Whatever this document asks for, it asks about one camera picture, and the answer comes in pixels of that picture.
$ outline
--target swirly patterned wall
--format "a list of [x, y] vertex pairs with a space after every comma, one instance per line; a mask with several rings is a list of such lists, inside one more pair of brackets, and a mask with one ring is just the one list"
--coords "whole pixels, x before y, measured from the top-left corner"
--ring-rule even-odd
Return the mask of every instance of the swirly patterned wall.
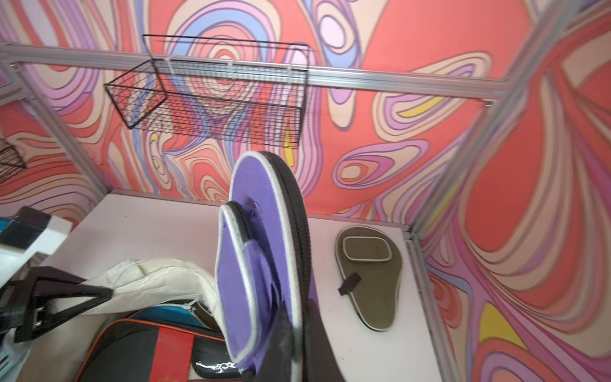
[[[318, 65], [499, 78], [548, 3], [4, 0], [0, 34], [121, 51], [142, 51], [142, 33], [306, 42]], [[611, 378], [601, 329], [611, 316], [610, 18], [608, 5], [592, 3], [422, 241], [463, 381]], [[247, 145], [126, 130], [102, 87], [118, 72], [28, 71], [116, 188], [226, 200]], [[309, 100], [299, 149], [276, 149], [308, 210], [400, 223], [481, 111], [476, 101], [351, 89], [314, 87]], [[29, 142], [40, 147], [41, 137]]]
[[611, 4], [588, 11], [421, 241], [463, 381], [611, 380]]
[[0, 137], [16, 147], [28, 167], [0, 185], [0, 216], [28, 205], [76, 225], [101, 200], [26, 102], [0, 107]]
[[[532, 21], [521, 2], [487, 0], [0, 4], [0, 34], [14, 42], [120, 51], [143, 51], [142, 33], [306, 42], [317, 65], [495, 78]], [[27, 70], [114, 187], [226, 200], [232, 166], [248, 145], [127, 130], [102, 86], [119, 72]], [[294, 170], [310, 212], [406, 223], [481, 108], [458, 98], [313, 87], [299, 149], [273, 150]]]

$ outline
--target wire basket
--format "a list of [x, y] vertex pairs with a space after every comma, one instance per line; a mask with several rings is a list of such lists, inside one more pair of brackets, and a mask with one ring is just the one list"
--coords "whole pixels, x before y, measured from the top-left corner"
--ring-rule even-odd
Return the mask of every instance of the wire basket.
[[27, 169], [26, 163], [15, 146], [0, 138], [0, 183], [6, 182], [25, 169]]
[[298, 146], [307, 104], [308, 45], [166, 35], [143, 39], [177, 55], [150, 55], [105, 84], [128, 128]]

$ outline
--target yellow pattern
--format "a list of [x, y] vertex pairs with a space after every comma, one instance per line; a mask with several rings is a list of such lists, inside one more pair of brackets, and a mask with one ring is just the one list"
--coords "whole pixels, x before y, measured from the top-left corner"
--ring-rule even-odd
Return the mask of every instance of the yellow pattern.
[[480, 343], [489, 338], [500, 338], [527, 349], [520, 336], [511, 327], [499, 310], [491, 303], [486, 303], [486, 305], [484, 305], [484, 310], [481, 312]]
[[420, 105], [420, 106], [418, 106], [416, 108], [407, 109], [405, 111], [400, 111], [399, 115], [404, 117], [404, 118], [410, 118], [410, 117], [419, 116], [420, 114], [424, 113], [425, 111], [428, 111], [428, 110], [432, 109], [433, 107], [438, 105], [443, 100], [444, 100], [444, 97], [434, 97], [434, 98], [431, 98], [430, 100], [424, 102], [422, 105]]

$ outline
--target aluminum rail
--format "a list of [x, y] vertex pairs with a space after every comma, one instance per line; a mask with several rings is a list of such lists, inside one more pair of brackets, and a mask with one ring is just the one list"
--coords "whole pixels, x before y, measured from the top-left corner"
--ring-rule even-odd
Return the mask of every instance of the aluminum rail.
[[[170, 56], [154, 56], [164, 59]], [[173, 56], [190, 61], [225, 62], [224, 60]], [[55, 48], [5, 43], [0, 45], [0, 61], [31, 62], [35, 64], [67, 65], [115, 70], [129, 70], [148, 56], [142, 53], [96, 51], [74, 48]], [[288, 68], [287, 64], [272, 62], [241, 62], [268, 68]], [[417, 93], [445, 97], [498, 100], [508, 89], [508, 83], [499, 79], [469, 78], [417, 73], [378, 72], [374, 70], [309, 67], [308, 83], [313, 86], [344, 87], [349, 89], [380, 90], [387, 92]]]
[[15, 83], [0, 86], [0, 106], [27, 97], [27, 93], [21, 86]]
[[68, 126], [63, 123], [53, 107], [49, 105], [46, 97], [31, 83], [19, 64], [0, 61], [0, 73], [14, 80], [13, 85], [19, 88], [20, 94], [27, 98], [26, 101], [38, 116], [38, 120], [45, 127], [45, 130], [59, 143], [66, 155], [89, 180], [93, 189], [101, 196], [106, 195], [111, 190], [110, 184], [104, 179], [104, 176], [81, 144], [70, 133]]
[[452, 187], [471, 167], [482, 148], [515, 110], [523, 93], [528, 89], [530, 77], [560, 39], [565, 28], [577, 13], [579, 4], [580, 2], [575, 0], [555, 0], [547, 7], [508, 71], [510, 88], [472, 125], [465, 143], [449, 163], [412, 222], [413, 233], [419, 236], [423, 232], [438, 213], [439, 206], [444, 203]]

